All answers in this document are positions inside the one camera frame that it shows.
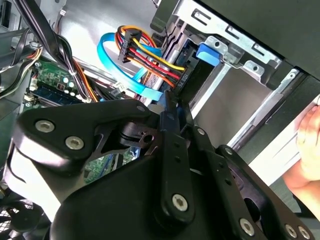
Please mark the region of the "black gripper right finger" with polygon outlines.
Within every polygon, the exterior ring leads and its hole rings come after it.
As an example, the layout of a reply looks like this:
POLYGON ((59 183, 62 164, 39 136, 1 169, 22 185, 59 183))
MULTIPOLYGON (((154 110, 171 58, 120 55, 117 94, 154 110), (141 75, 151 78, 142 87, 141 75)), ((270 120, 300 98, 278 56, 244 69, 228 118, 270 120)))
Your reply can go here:
POLYGON ((228 240, 313 240, 298 215, 258 177, 229 146, 212 146, 208 134, 195 126, 188 104, 179 100, 177 114, 187 139, 191 169, 218 203, 228 240))

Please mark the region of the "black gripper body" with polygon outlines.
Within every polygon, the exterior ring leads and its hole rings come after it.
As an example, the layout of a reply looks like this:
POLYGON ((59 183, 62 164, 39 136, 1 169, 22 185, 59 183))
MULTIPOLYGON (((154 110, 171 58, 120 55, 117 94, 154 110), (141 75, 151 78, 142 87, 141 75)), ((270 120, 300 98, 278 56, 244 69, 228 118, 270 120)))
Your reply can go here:
POLYGON ((136 160, 72 193, 50 228, 52 240, 238 240, 203 155, 189 155, 195 217, 186 226, 158 216, 160 162, 136 160))

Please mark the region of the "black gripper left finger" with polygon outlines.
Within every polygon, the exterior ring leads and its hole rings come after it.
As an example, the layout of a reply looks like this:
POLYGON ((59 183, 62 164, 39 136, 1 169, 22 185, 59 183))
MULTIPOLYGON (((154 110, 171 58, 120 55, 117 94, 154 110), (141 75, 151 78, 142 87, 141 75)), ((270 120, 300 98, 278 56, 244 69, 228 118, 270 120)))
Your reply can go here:
POLYGON ((53 223, 71 194, 104 177, 84 184, 87 163, 136 146, 142 149, 137 160, 159 160, 158 216, 170 224, 189 224, 195 207, 178 102, 165 92, 157 104, 159 113, 135 99, 28 110, 18 118, 12 136, 13 172, 53 223))

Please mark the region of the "bare person hand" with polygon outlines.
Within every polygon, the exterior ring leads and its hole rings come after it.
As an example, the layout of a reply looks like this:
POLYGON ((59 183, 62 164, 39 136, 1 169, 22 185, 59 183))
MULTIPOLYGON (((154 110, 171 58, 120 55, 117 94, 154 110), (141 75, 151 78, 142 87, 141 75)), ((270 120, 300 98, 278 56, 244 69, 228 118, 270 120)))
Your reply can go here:
POLYGON ((301 120, 296 139, 300 160, 282 178, 288 189, 320 218, 320 107, 301 120))

